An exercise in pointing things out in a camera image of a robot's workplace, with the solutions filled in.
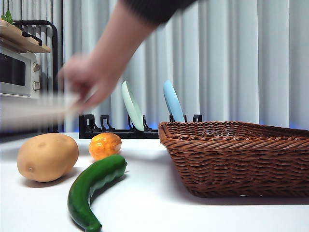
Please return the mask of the person's hand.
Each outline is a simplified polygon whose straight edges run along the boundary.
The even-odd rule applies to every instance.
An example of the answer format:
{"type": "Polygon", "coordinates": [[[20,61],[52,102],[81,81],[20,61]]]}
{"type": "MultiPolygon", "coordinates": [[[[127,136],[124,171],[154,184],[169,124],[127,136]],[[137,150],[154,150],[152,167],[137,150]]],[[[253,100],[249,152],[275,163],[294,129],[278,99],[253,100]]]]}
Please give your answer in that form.
{"type": "Polygon", "coordinates": [[[115,89],[128,63],[126,57],[75,55],[61,68],[58,77],[78,95],[72,106],[77,112],[96,107],[115,89]]]}

